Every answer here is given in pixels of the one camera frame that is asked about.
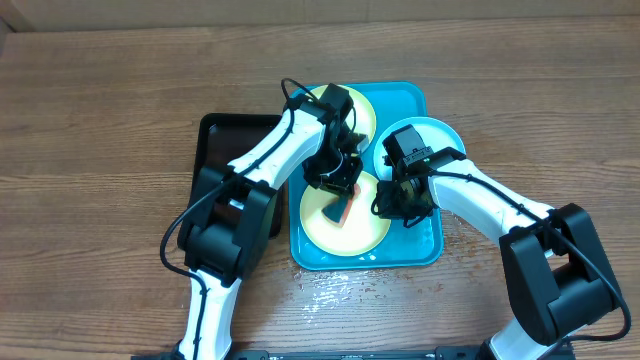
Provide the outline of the orange and green sponge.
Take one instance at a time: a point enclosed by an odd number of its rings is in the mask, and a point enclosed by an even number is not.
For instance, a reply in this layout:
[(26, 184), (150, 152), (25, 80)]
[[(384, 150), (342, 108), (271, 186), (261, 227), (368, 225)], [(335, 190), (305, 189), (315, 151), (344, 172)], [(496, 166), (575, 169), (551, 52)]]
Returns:
[(322, 209), (323, 216), (334, 226), (343, 227), (349, 215), (353, 202), (361, 193), (361, 187), (354, 185), (354, 194), (351, 197), (338, 197), (335, 201)]

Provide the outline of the yellow plate top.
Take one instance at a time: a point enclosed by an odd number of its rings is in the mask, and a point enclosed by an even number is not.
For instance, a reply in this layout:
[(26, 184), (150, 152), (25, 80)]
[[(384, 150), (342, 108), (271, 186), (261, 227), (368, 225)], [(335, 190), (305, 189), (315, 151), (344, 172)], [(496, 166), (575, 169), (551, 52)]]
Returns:
[(339, 114), (326, 110), (321, 97), (327, 85), (306, 93), (309, 101), (294, 111), (293, 145), (295, 154), (306, 160), (319, 155), (331, 160), (338, 155), (347, 158), (361, 156), (373, 141), (376, 115), (369, 100), (352, 87), (341, 85), (353, 102), (349, 113), (339, 120)]

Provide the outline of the yellow plate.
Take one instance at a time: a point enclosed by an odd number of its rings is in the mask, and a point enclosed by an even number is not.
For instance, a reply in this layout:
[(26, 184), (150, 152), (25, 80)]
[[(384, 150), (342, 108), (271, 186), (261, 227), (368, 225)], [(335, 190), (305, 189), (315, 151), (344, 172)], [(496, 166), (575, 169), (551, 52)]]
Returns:
[(307, 186), (300, 201), (300, 220), (309, 239), (321, 250), (337, 256), (361, 255), (376, 247), (391, 226), (390, 220), (371, 212), (377, 184), (373, 175), (360, 174), (355, 199), (347, 208), (343, 223), (332, 222), (322, 213), (338, 197)]
[(339, 120), (339, 114), (326, 110), (321, 97), (327, 85), (306, 93), (309, 101), (294, 111), (293, 145), (295, 154), (306, 160), (319, 155), (331, 160), (338, 155), (347, 158), (361, 156), (373, 141), (376, 115), (369, 100), (352, 87), (341, 85), (353, 102), (349, 113)]

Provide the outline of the yellow plate bottom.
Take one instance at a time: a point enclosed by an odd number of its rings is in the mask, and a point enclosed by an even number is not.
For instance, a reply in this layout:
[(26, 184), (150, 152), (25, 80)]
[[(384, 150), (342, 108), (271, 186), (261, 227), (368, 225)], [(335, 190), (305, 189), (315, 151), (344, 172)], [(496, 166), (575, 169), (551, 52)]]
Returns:
[(338, 197), (307, 186), (300, 201), (300, 220), (309, 239), (321, 250), (337, 256), (361, 255), (376, 247), (391, 226), (390, 220), (371, 212), (377, 184), (373, 175), (360, 174), (355, 199), (347, 208), (343, 223), (332, 222), (322, 213)]

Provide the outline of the light blue plate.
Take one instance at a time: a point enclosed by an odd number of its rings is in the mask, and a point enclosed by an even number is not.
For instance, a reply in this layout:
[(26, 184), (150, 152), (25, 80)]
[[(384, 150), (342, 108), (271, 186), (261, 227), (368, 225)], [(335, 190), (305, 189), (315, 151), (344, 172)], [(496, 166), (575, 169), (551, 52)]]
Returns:
[(379, 180), (390, 180), (392, 178), (392, 168), (384, 164), (383, 157), (387, 155), (384, 149), (383, 140), (393, 131), (412, 125), (421, 136), (426, 146), (430, 146), (433, 151), (441, 150), (445, 147), (452, 147), (462, 153), (466, 152), (465, 145), (457, 132), (446, 123), (431, 117), (409, 117), (393, 123), (385, 129), (373, 149), (373, 166), (376, 177)]

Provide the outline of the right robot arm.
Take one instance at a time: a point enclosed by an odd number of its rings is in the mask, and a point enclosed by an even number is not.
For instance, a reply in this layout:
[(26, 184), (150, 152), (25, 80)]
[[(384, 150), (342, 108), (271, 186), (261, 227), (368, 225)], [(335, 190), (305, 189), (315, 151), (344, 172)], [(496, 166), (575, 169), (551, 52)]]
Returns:
[(479, 170), (459, 139), (405, 121), (374, 148), (374, 215), (411, 228), (446, 210), (500, 251), (513, 320), (480, 345), (438, 347), (436, 358), (572, 359), (575, 342), (626, 337), (631, 312), (587, 211), (514, 192)]

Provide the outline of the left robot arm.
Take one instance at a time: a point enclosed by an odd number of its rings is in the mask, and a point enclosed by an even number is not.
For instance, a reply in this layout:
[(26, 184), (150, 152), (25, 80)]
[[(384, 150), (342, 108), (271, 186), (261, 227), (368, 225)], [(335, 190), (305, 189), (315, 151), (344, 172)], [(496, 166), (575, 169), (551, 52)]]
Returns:
[(280, 188), (297, 167), (315, 189), (337, 196), (338, 219), (354, 197), (368, 138), (355, 130), (348, 90), (329, 84), (321, 95), (303, 88), (288, 96), (275, 128), (253, 149), (224, 166), (203, 166), (193, 177), (187, 208), (166, 230), (177, 238), (191, 281), (185, 335), (172, 359), (223, 359), (231, 348), (231, 319), (243, 279), (269, 239)]

